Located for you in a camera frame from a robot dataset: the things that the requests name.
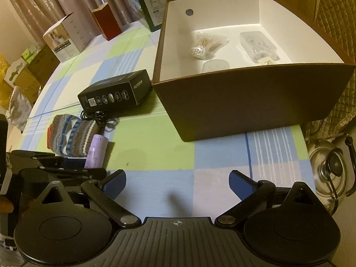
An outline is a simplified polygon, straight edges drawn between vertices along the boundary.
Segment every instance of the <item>metal kettle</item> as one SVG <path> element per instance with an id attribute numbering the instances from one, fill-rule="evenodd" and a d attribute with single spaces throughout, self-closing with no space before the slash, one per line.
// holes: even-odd
<path id="1" fill-rule="evenodd" d="M 329 140 L 344 137 L 350 152 L 352 170 L 348 169 L 342 150 Z M 316 194 L 325 208 L 333 215 L 344 197 L 356 191 L 356 152 L 353 139 L 347 133 L 306 141 L 312 164 Z"/>

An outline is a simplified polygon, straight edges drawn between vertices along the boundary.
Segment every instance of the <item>plaid tablecloth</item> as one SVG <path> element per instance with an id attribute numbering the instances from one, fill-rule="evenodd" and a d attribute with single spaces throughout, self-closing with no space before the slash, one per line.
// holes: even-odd
<path id="1" fill-rule="evenodd" d="M 111 41 L 94 38 L 79 56 L 60 64 L 36 102 L 18 148 L 49 151 L 48 126 L 57 114 L 80 115 L 77 95 L 88 85 L 140 69 L 152 78 L 159 34 L 135 22 Z M 228 184 L 233 169 L 255 181 L 267 179 L 277 186 L 304 181 L 315 189 L 298 125 L 182 142 L 152 91 L 139 107 L 124 109 L 115 129 L 105 135 L 110 141 L 107 169 L 127 171 L 126 188 L 116 201 L 141 219 L 214 219 L 240 201 Z"/>

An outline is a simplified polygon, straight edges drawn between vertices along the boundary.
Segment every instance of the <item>triangular hole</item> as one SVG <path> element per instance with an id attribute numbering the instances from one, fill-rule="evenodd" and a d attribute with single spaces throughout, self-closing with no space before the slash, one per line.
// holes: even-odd
<path id="1" fill-rule="evenodd" d="M 300 203 L 300 204 L 308 204 L 308 205 L 314 204 L 304 189 L 298 190 L 298 192 L 295 194 L 293 202 Z"/>
<path id="2" fill-rule="evenodd" d="M 62 196 L 59 193 L 57 188 L 52 188 L 45 199 L 42 201 L 42 204 L 51 204 L 51 203 L 59 203 L 62 202 Z"/>

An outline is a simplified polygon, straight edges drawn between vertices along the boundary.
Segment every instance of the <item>yellow plastic bag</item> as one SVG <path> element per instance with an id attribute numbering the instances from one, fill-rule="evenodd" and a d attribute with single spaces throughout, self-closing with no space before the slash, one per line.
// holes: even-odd
<path id="1" fill-rule="evenodd" d="M 4 80 L 6 72 L 10 64 L 6 61 L 3 55 L 0 55 L 0 106 L 8 109 L 10 103 L 10 96 L 12 94 L 12 87 Z"/>

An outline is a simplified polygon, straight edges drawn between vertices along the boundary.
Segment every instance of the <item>kettle handle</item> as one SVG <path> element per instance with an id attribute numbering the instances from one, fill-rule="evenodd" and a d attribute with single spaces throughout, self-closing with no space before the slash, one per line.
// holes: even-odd
<path id="1" fill-rule="evenodd" d="M 351 196 L 354 192 L 356 192 L 356 151 L 354 147 L 354 140 L 348 134 L 346 135 L 345 144 L 348 146 L 348 150 L 350 152 L 350 158 L 352 163 L 352 168 L 354 169 L 355 181 L 354 185 L 350 190 L 346 192 L 346 197 Z"/>

